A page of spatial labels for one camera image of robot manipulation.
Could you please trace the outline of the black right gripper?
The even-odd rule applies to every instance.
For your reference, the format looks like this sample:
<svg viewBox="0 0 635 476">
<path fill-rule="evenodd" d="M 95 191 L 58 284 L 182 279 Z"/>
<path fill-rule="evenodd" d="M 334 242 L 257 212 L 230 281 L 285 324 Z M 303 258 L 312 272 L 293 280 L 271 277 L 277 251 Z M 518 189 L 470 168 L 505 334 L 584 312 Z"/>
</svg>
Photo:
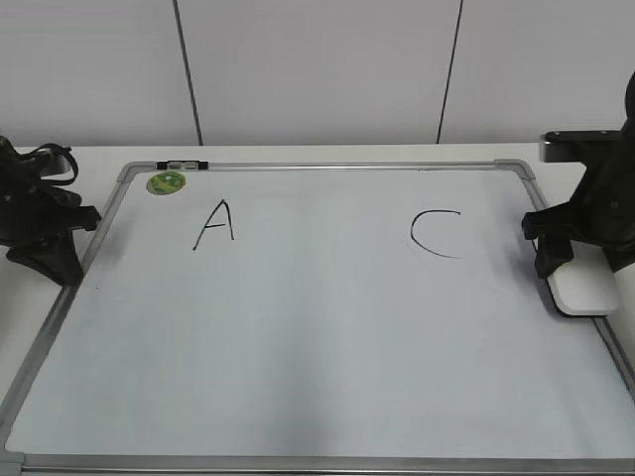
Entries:
<svg viewBox="0 0 635 476">
<path fill-rule="evenodd" d="M 585 166 L 568 201 L 524 215 L 527 240 L 537 242 L 535 269 L 551 276 L 574 258 L 572 242 L 599 247 L 612 272 L 634 264 L 634 81 L 625 91 L 626 120 L 610 154 Z"/>
</svg>

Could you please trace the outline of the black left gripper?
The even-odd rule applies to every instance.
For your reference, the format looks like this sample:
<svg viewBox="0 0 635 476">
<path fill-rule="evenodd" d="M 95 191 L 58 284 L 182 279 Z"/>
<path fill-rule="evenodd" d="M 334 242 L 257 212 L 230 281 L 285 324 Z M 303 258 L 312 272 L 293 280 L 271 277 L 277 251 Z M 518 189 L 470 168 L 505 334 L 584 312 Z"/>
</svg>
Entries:
<svg viewBox="0 0 635 476">
<path fill-rule="evenodd" d="M 78 177 L 71 148 L 45 144 L 21 154 L 1 138 L 1 244 L 9 261 L 30 268 L 59 286 L 83 278 L 72 230 L 93 231 L 97 209 L 67 187 Z"/>
</svg>

